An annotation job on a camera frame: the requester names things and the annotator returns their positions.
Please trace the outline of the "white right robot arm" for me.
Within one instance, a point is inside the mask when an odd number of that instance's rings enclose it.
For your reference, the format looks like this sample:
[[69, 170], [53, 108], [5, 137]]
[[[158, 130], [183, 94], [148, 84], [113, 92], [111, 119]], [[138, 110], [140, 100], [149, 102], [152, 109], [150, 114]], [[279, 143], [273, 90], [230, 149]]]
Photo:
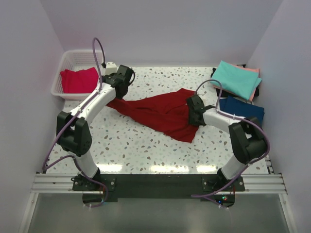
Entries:
[[229, 133], [233, 155], [218, 169], [213, 184], [227, 191], [251, 163], [263, 156], [268, 142], [256, 117], [245, 118], [225, 113], [213, 105], [205, 106], [198, 95], [186, 99], [189, 108], [189, 124], [193, 126], [214, 126]]

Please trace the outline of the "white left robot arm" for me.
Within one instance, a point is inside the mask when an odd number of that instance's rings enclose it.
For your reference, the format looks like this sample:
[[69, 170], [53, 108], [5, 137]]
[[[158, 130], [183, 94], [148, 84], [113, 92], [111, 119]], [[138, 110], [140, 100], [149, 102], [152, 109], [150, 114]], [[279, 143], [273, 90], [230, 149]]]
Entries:
[[135, 72], [124, 65], [113, 68], [112, 73], [100, 77], [94, 91], [70, 112], [58, 114], [56, 143], [75, 159], [84, 178], [84, 186], [89, 190], [100, 187], [99, 168], [90, 152], [92, 136], [90, 125], [100, 111], [114, 99], [122, 99], [134, 81]]

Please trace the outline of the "dark red t-shirt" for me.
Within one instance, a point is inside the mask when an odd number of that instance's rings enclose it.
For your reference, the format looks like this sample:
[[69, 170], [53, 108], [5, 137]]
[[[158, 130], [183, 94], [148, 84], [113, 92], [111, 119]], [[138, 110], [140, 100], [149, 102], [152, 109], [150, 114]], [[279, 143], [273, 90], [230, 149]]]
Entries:
[[199, 129], [189, 124], [186, 99], [193, 94], [194, 91], [181, 88], [141, 100], [114, 99], [107, 106], [177, 141], [191, 143]]

